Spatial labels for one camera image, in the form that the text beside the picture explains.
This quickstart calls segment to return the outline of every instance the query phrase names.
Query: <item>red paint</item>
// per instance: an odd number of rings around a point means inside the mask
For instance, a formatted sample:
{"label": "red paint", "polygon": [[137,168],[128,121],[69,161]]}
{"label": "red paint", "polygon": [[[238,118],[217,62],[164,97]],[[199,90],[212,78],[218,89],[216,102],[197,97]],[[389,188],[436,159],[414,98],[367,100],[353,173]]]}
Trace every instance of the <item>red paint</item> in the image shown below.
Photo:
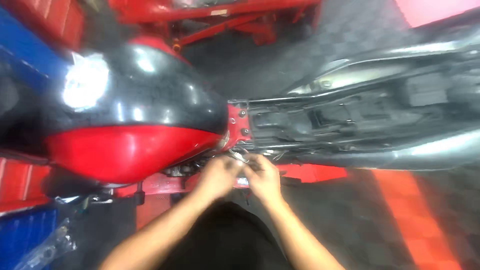
{"label": "red paint", "polygon": [[0,212],[49,202],[41,191],[42,181],[49,171],[49,166],[0,158]]}
{"label": "red paint", "polygon": [[60,166],[104,183],[135,183],[181,157],[214,147],[220,135],[181,127],[90,127],[51,135],[50,156]]}
{"label": "red paint", "polygon": [[480,7],[480,0],[396,0],[396,3],[412,27]]}
{"label": "red paint", "polygon": [[84,13],[75,0],[0,0],[0,3],[51,47],[80,49]]}
{"label": "red paint", "polygon": [[461,270],[445,234],[408,171],[372,170],[419,270]]}
{"label": "red paint", "polygon": [[281,164],[276,166],[282,176],[298,178],[302,183],[314,183],[347,176],[344,168],[314,164]]}
{"label": "red paint", "polygon": [[246,112],[246,109],[239,109],[231,104],[228,105],[228,133],[229,139],[223,146],[222,151],[226,151],[234,147],[238,141],[248,141],[252,139],[251,133],[248,135],[242,134],[242,129],[250,130],[250,124],[248,123],[248,115],[240,117],[240,112]]}

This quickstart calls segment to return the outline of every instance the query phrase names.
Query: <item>red metal stand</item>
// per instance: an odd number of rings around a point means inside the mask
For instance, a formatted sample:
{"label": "red metal stand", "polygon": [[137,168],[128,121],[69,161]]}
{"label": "red metal stand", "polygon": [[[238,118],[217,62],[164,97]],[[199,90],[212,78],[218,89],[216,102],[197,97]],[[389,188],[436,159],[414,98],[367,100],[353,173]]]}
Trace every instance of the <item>red metal stand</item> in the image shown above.
{"label": "red metal stand", "polygon": [[0,213],[47,203],[41,183],[49,171],[49,166],[0,158]]}
{"label": "red metal stand", "polygon": [[[157,34],[179,52],[187,44],[233,29],[252,35],[256,45],[276,41],[274,23],[279,10],[296,9],[292,23],[305,13],[312,14],[315,30],[320,17],[321,0],[246,0],[238,3],[201,8],[174,8],[173,0],[109,0],[110,6],[125,24],[138,24],[148,34]],[[209,26],[187,33],[181,21],[207,23]]]}

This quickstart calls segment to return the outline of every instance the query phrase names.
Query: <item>red and black fuel tank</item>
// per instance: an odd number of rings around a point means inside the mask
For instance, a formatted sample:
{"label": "red and black fuel tank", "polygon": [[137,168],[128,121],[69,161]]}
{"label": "red and black fuel tank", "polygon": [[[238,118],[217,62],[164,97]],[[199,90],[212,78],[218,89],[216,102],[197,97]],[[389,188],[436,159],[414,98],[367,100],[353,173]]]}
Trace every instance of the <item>red and black fuel tank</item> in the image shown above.
{"label": "red and black fuel tank", "polygon": [[42,104],[52,161],[104,183],[134,183],[214,147],[227,102],[185,61],[126,44],[75,57]]}

